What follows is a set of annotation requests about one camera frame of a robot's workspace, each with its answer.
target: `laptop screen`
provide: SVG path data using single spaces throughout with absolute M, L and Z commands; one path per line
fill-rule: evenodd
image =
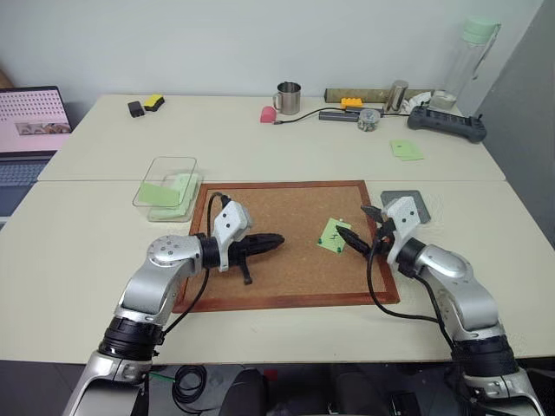
M 57 87 L 0 89 L 0 153 L 55 151 L 70 133 Z

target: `green sticky note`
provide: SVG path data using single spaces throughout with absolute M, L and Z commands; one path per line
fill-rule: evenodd
M 143 182 L 137 200 L 150 205 L 176 206 L 180 202 L 180 193 L 165 186 Z
M 408 140 L 391 140 L 391 151 L 402 161 L 424 159 L 420 149 Z
M 342 221 L 337 221 L 334 218 L 330 218 L 325 228 L 323 229 L 322 236 L 318 239 L 318 245 L 324 247 L 334 253 L 343 253 L 343 247 L 345 246 L 345 240 L 341 238 L 337 232 L 336 225 L 341 225 L 342 227 L 350 229 L 350 224 L 344 223 Z
M 148 214 L 149 219 L 151 221 L 160 221 L 162 219 L 183 217 L 189 209 L 198 182 L 199 175 L 196 173 L 193 175 L 189 175 L 188 173 L 177 175 L 170 185 L 170 189 L 179 193 L 180 204 L 171 208 L 153 208 Z

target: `metal mug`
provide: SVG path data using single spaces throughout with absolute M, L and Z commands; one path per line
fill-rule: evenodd
M 282 82 L 273 96 L 274 108 L 285 115 L 293 115 L 301 109 L 301 86 L 296 82 Z

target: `yellow sponge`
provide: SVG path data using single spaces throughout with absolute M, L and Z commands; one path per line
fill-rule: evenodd
M 147 111 L 158 111 L 158 108 L 160 108 L 162 104 L 164 104 L 164 97 L 160 94 L 152 94 L 144 102 L 143 107 Z
M 341 108 L 362 107 L 362 98 L 342 98 Z

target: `white table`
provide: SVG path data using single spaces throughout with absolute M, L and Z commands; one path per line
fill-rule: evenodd
M 188 231 L 188 224 L 148 223 L 131 205 L 137 186 L 39 182 L 32 189 L 0 232 L 0 359 L 88 359 L 148 244 Z M 555 354 L 549 326 L 555 253 L 507 183 L 369 181 L 367 187 L 377 205 L 382 190 L 420 190 L 432 222 L 417 237 L 472 263 L 499 304 L 518 357 Z M 402 301 L 392 309 L 432 313 L 418 283 L 398 273 L 395 280 Z M 435 325 L 370 305 L 192 314 L 160 351 L 158 363 L 449 359 Z
M 132 118 L 127 103 L 144 98 L 101 97 L 39 179 L 139 180 L 156 156 L 193 156 L 214 181 L 505 178 L 483 145 L 410 130 L 406 117 L 383 118 L 373 133 L 317 115 L 273 126 L 258 121 L 269 98 L 168 95 L 158 112 Z M 300 114 L 328 106 L 337 107 L 305 98 Z M 426 158 L 400 161 L 391 140 L 411 140 Z

